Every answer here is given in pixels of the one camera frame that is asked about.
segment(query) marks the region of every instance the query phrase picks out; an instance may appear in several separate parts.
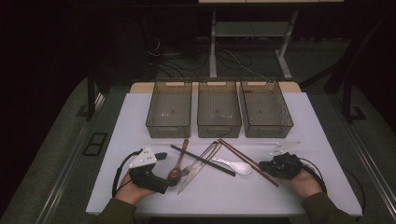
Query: hand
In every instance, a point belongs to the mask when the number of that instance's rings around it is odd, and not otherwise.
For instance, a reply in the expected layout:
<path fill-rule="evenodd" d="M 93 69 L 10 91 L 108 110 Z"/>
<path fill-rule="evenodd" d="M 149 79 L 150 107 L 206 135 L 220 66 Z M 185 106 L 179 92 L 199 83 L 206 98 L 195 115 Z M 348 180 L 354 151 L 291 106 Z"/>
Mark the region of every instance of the hand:
<path fill-rule="evenodd" d="M 303 198 L 322 192 L 322 188 L 318 181 L 304 169 L 293 179 L 280 179 L 280 182 L 291 185 Z"/>
<path fill-rule="evenodd" d="M 130 204 L 137 204 L 142 198 L 155 193 L 153 190 L 140 188 L 132 183 L 129 171 L 121 180 L 120 186 L 114 198 Z"/>

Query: black cable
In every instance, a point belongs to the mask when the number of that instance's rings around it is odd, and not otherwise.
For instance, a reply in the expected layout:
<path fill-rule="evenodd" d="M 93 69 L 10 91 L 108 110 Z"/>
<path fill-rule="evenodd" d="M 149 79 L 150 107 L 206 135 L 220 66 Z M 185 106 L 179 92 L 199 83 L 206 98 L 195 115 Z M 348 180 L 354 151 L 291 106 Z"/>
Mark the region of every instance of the black cable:
<path fill-rule="evenodd" d="M 323 179 L 323 176 L 322 176 L 322 174 L 321 174 L 319 168 L 318 168 L 312 161 L 309 161 L 309 160 L 304 159 L 304 158 L 299 158 L 299 159 L 300 159 L 300 161 L 307 161 L 307 162 L 309 162 L 311 165 L 313 165 L 313 166 L 315 167 L 315 169 L 317 169 L 317 171 L 318 171 L 318 173 L 319 173 L 319 175 L 320 175 L 320 178 Z"/>
<path fill-rule="evenodd" d="M 197 51 L 198 51 L 197 55 L 209 52 L 208 49 L 198 49 Z M 162 54 L 162 58 L 165 58 L 165 60 L 169 60 L 169 59 L 191 59 L 191 56 L 186 54 L 186 53 L 183 53 L 183 52 L 174 52 L 174 53 L 165 52 L 165 53 Z"/>
<path fill-rule="evenodd" d="M 315 45 L 314 45 L 311 49 L 306 50 L 306 51 L 305 51 L 304 53 L 302 53 L 297 59 L 295 59 L 295 60 L 292 61 L 291 63 L 288 63 L 288 66 L 287 66 L 286 68 L 284 68 L 284 69 L 282 70 L 282 72 L 285 71 L 286 69 L 290 69 L 291 66 L 294 65 L 296 62 L 300 61 L 300 60 L 305 56 L 305 54 L 309 53 L 312 49 L 314 49 L 314 48 L 317 46 L 317 44 L 318 44 L 318 42 L 315 42 Z"/>
<path fill-rule="evenodd" d="M 361 182 L 359 181 L 359 179 L 350 171 L 348 170 L 345 166 L 341 166 L 341 168 L 344 171 L 347 171 L 350 176 L 352 176 L 356 183 L 359 186 L 359 189 L 361 190 L 361 213 L 364 215 L 364 211 L 366 209 L 366 192 L 364 191 L 363 185 L 361 184 Z M 361 219 L 361 217 L 357 217 L 355 220 L 358 222 Z"/>
<path fill-rule="evenodd" d="M 263 48 L 269 47 L 269 46 L 274 45 L 274 44 L 276 44 L 276 43 L 277 43 L 277 42 L 273 40 L 272 43 L 263 46 Z M 262 67 L 262 65 L 263 65 L 263 64 L 266 64 L 266 61 L 264 60 L 264 61 L 262 62 L 262 53 L 263 53 L 263 50 L 261 50 L 260 53 L 259 53 L 259 66 L 260 66 L 260 69 L 262 70 L 262 74 L 265 75 L 265 76 L 268 76 L 268 77 L 271 76 L 271 74 L 275 75 L 275 77 L 282 77 L 283 74 L 281 74 L 281 73 L 279 73 L 279 72 L 272 71 L 272 69 L 269 69 L 268 72 L 265 72 L 265 69 Z"/>
<path fill-rule="evenodd" d="M 116 193 L 117 193 L 117 191 L 118 191 L 117 185 L 119 184 L 119 179 L 120 179 L 120 175 L 121 175 L 121 172 L 122 172 L 122 167 L 123 167 L 123 165 L 124 165 L 125 162 L 127 162 L 132 156 L 139 155 L 140 152 L 142 152 L 142 151 L 143 151 L 143 148 L 141 148 L 139 151 L 136 151 L 136 152 L 133 152 L 133 153 L 129 154 L 129 155 L 123 160 L 123 162 L 121 163 L 120 167 L 117 169 L 116 176 L 114 176 L 113 189 L 112 189 L 112 191 L 111 191 L 111 195 L 112 195 L 113 197 L 116 195 Z"/>
<path fill-rule="evenodd" d="M 191 73 L 194 73 L 194 78 L 193 78 L 193 80 L 194 81 L 196 81 L 197 80 L 197 78 L 198 78 L 198 74 L 195 72 L 195 69 L 184 69 L 183 67 L 181 67 L 180 65 L 178 65 L 178 64 L 176 64 L 176 63 L 172 63 L 172 62 L 169 62 L 169 61 L 164 61 L 163 63 L 161 63 L 161 65 L 166 65 L 166 66 L 169 66 L 169 67 L 171 67 L 170 65 L 167 65 L 167 64 L 165 64 L 165 63 L 171 63 L 171 64 L 174 64 L 178 69 L 180 69 L 180 70 L 185 70 L 185 71 L 188 71 L 188 72 L 191 72 Z"/>
<path fill-rule="evenodd" d="M 162 66 L 165 66 L 165 67 L 168 67 L 168 68 L 172 68 L 173 70 L 177 71 L 178 74 L 179 74 L 181 77 L 184 77 L 183 74 L 182 74 L 177 68 L 175 68 L 175 67 L 173 67 L 173 66 L 171 66 L 171 65 L 164 64 L 164 63 L 159 63 L 159 65 L 162 65 Z"/>
<path fill-rule="evenodd" d="M 283 162 L 285 162 L 287 164 L 298 166 L 298 167 L 306 170 L 309 174 L 311 174 L 318 181 L 318 183 L 319 183 L 320 187 L 322 188 L 323 192 L 327 193 L 326 184 L 324 183 L 323 177 L 322 177 L 318 167 L 313 162 L 311 162 L 309 160 L 306 160 L 306 159 L 303 159 L 303 158 L 299 158 L 299 160 L 308 161 L 309 163 L 311 163 L 318 170 L 319 175 L 317 175 L 317 173 L 315 173 L 315 171 L 313 171 L 310 167 L 308 167 L 306 165 L 297 164 L 297 163 L 291 162 L 291 161 L 283 161 Z"/>
<path fill-rule="evenodd" d="M 209 54 L 206 55 L 203 64 L 201 64 L 200 66 L 198 66 L 198 67 L 196 67 L 196 68 L 185 68 L 185 67 L 181 67 L 180 65 L 178 65 L 178 64 L 176 64 L 176 63 L 170 62 L 170 61 L 169 61 L 170 59 L 166 59 L 166 60 L 164 60 L 164 62 L 174 64 L 174 65 L 177 66 L 180 70 L 184 70 L 184 71 L 197 71 L 197 70 L 200 70 L 200 69 L 202 69 L 202 68 L 205 67 L 205 64 L 206 64 L 208 58 L 209 58 Z"/>
<path fill-rule="evenodd" d="M 115 194 L 117 194 L 117 192 L 119 192 L 119 190 L 120 189 L 122 189 L 125 185 L 127 185 L 127 184 L 129 184 L 129 183 L 131 183 L 132 182 L 132 180 L 128 180 L 126 183 L 124 183 L 123 185 L 121 185 L 117 190 L 116 190 L 116 193 Z"/>
<path fill-rule="evenodd" d="M 164 72 L 166 75 L 168 75 L 169 77 L 174 77 L 174 76 L 172 76 L 172 74 L 170 74 L 170 73 L 168 73 L 166 70 L 164 70 L 164 69 L 161 69 L 161 68 L 159 68 L 159 67 L 157 67 L 157 69 L 158 70 L 160 70 L 160 71 L 162 71 L 162 72 Z"/>

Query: wooden spoon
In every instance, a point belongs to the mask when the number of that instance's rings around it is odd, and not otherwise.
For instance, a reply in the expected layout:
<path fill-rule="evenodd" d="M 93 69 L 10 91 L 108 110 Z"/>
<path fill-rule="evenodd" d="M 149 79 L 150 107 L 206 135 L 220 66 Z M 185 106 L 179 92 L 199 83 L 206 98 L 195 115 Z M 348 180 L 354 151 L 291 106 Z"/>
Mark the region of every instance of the wooden spoon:
<path fill-rule="evenodd" d="M 184 139 L 183 147 L 181 149 L 185 151 L 187 149 L 188 144 L 189 144 L 189 139 L 187 138 Z M 181 160 L 183 159 L 183 156 L 184 153 L 180 152 L 180 156 L 178 156 L 177 165 L 175 166 L 175 168 L 171 170 L 171 172 L 169 172 L 167 180 L 169 181 L 170 187 L 174 187 L 178 184 L 178 182 L 180 182 L 181 179 L 180 164 L 181 164 Z"/>

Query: white plastic spoon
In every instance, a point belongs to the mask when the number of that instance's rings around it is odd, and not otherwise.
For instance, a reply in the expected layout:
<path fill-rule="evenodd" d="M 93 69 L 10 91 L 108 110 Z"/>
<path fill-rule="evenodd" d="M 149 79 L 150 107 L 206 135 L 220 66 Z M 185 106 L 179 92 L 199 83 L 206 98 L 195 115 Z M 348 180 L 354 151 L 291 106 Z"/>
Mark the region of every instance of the white plastic spoon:
<path fill-rule="evenodd" d="M 251 166 L 245 162 L 226 161 L 219 157 L 213 157 L 212 161 L 218 161 L 226 165 L 229 165 L 233 170 L 235 170 L 240 175 L 248 175 L 251 172 Z"/>

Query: black handheld device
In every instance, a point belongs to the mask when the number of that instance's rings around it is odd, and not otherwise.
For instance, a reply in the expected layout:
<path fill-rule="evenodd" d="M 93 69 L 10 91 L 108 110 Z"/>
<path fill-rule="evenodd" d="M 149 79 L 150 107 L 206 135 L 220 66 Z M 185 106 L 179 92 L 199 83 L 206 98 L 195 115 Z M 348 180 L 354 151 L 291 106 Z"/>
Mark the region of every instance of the black handheld device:
<path fill-rule="evenodd" d="M 117 193 L 118 190 L 117 185 L 119 183 L 120 174 L 122 172 L 122 167 L 124 166 L 125 162 L 127 162 L 132 156 L 139 156 L 142 152 L 146 153 L 147 151 L 143 150 L 142 148 L 139 151 L 129 154 L 121 163 L 120 167 L 117 169 L 116 176 L 114 177 L 114 181 L 113 181 L 113 189 L 112 189 L 113 197 Z M 149 159 L 151 161 L 161 161 L 166 159 L 167 154 L 165 152 L 162 152 L 162 153 L 156 153 L 154 156 L 155 158 L 149 157 Z M 161 194 L 165 194 L 166 190 L 169 187 L 169 181 L 160 178 L 156 176 L 154 173 L 152 173 L 152 169 L 154 168 L 154 166 L 155 166 L 155 162 L 148 163 L 146 165 L 130 167 L 128 175 L 129 177 L 131 177 L 131 181 L 135 185 L 141 188 L 151 189 L 153 191 L 160 192 Z"/>
<path fill-rule="evenodd" d="M 327 192 L 326 185 L 323 179 L 315 173 L 311 168 L 303 165 L 301 159 L 296 155 L 290 155 L 289 152 L 274 156 L 271 161 L 261 161 L 260 169 L 273 177 L 283 178 L 283 179 L 293 179 L 297 176 L 302 169 L 306 170 L 311 174 L 320 184 L 323 192 Z"/>

